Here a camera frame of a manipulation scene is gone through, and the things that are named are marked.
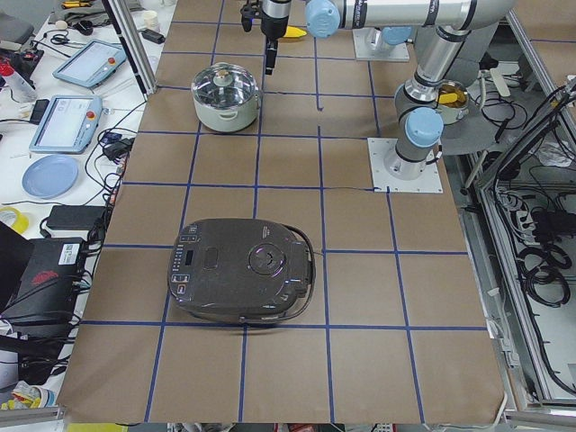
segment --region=yellow tape roll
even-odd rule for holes
[[[8,225],[18,234],[22,234],[28,228],[28,218],[17,211],[14,207],[0,208],[0,222]]]

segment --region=rice cooker lid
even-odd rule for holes
[[[218,110],[238,108],[254,97],[256,80],[238,65],[216,63],[194,78],[192,93],[199,104]]]

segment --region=white cooking pot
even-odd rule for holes
[[[210,129],[234,132],[249,126],[258,116],[260,90],[243,67],[216,63],[192,82],[196,115]]]

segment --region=light blue joint cap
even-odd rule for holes
[[[400,45],[408,40],[412,34],[412,27],[384,27],[382,36],[388,45]]]
[[[315,38],[327,38],[338,30],[340,12],[330,0],[310,0],[306,4],[306,25]]]
[[[406,136],[416,147],[427,149],[442,136],[444,122],[432,108],[417,108],[406,120]]]

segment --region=pot lid knob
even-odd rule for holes
[[[212,82],[218,87],[226,87],[232,84],[234,77],[228,70],[220,69],[214,74]]]

